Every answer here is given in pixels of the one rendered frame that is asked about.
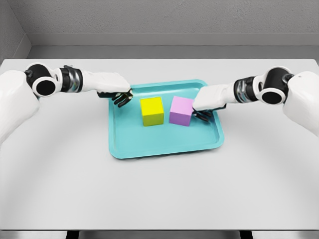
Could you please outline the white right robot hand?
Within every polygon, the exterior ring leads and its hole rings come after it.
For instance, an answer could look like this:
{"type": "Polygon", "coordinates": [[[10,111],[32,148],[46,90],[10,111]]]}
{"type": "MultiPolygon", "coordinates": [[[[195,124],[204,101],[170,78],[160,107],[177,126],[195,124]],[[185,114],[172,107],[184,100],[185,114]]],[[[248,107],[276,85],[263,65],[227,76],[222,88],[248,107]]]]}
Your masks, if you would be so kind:
{"type": "Polygon", "coordinates": [[[193,115],[205,122],[209,122],[214,110],[226,107],[225,90],[227,85],[212,85],[202,87],[192,104],[193,115]]]}

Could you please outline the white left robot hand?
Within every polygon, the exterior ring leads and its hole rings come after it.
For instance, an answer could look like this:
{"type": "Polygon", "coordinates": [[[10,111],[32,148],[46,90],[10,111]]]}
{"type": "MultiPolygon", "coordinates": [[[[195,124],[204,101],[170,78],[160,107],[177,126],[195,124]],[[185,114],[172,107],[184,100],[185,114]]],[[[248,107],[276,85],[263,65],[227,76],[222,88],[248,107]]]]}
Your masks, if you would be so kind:
{"type": "Polygon", "coordinates": [[[119,108],[126,105],[132,98],[131,85],[118,73],[97,73],[97,95],[100,98],[110,98],[119,108]]]}

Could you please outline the pink cube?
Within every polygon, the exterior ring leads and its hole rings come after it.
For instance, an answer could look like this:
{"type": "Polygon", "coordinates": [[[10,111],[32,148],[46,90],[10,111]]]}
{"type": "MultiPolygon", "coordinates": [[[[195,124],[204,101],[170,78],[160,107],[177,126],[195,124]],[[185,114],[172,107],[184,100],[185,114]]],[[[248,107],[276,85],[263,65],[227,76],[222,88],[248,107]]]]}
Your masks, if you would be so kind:
{"type": "Polygon", "coordinates": [[[169,123],[189,126],[193,101],[193,99],[174,96],[169,111],[169,123]]]}

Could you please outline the yellow cube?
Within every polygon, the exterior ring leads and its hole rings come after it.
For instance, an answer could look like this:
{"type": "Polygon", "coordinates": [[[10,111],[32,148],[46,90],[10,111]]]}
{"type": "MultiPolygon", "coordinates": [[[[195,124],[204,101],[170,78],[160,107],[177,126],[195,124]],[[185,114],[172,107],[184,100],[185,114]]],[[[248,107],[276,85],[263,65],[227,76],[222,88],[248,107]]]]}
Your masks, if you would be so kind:
{"type": "Polygon", "coordinates": [[[164,122],[161,97],[140,99],[143,126],[160,125],[164,122]]]}

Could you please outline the teal plastic tray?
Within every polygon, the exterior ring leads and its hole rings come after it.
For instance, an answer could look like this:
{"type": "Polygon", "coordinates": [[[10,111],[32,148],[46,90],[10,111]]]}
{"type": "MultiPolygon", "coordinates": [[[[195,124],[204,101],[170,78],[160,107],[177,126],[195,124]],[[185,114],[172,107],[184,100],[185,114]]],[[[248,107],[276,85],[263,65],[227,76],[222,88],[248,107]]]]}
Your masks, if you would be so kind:
{"type": "Polygon", "coordinates": [[[109,152],[118,159],[215,149],[224,143],[217,112],[209,122],[191,117],[189,126],[169,123],[174,96],[194,99],[203,80],[184,80],[133,85],[133,99],[119,108],[109,102],[109,152]],[[143,126],[140,100],[161,97],[164,122],[143,126]]]}

